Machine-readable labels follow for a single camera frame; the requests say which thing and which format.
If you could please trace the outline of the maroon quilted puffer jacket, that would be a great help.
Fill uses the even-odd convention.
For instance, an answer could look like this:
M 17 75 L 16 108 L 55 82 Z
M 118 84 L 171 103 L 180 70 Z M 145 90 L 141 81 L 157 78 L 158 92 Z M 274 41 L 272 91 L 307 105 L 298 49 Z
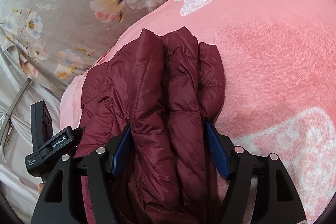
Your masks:
M 142 30 L 91 68 L 81 94 L 85 156 L 130 125 L 135 151 L 112 187 L 126 223 L 210 223 L 220 201 L 202 124 L 224 104 L 215 45 L 185 27 L 158 36 Z

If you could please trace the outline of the grey curtain tie band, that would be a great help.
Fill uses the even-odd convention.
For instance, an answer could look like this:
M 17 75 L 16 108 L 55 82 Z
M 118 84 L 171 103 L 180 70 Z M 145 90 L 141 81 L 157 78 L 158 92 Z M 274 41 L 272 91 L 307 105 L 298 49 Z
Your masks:
M 30 86 L 32 79 L 27 79 L 21 89 L 18 91 L 17 95 L 15 96 L 12 104 L 10 105 L 9 109 L 5 113 L 4 117 L 1 119 L 1 149 L 5 149 L 7 146 L 12 132 L 14 130 L 13 123 L 11 121 L 11 116 L 17 107 L 22 95 L 26 91 L 26 89 Z

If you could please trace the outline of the pink fleece blanket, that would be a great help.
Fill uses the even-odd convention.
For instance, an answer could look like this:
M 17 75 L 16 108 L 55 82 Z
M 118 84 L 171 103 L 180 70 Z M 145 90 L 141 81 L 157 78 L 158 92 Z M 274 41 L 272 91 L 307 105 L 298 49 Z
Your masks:
M 335 194 L 335 0 L 168 0 L 93 67 L 142 30 L 164 36 L 182 27 L 219 51 L 225 90 L 217 130 L 250 153 L 279 155 L 306 223 L 316 223 Z M 80 126 L 88 71 L 62 97 L 62 127 Z

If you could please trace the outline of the silver satin curtain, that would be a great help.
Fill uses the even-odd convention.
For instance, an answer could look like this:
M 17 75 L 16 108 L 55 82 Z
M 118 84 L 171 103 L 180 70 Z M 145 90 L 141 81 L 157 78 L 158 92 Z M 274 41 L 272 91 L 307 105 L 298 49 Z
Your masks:
M 60 98 L 67 85 L 57 80 L 49 66 L 37 62 L 18 42 L 1 39 L 1 119 L 27 79 L 32 79 L 11 121 L 11 138 L 1 149 L 1 197 L 22 223 L 30 223 L 41 179 L 31 176 L 25 166 L 25 157 L 32 152 L 31 105 L 45 101 L 52 118 L 54 131 L 59 130 Z

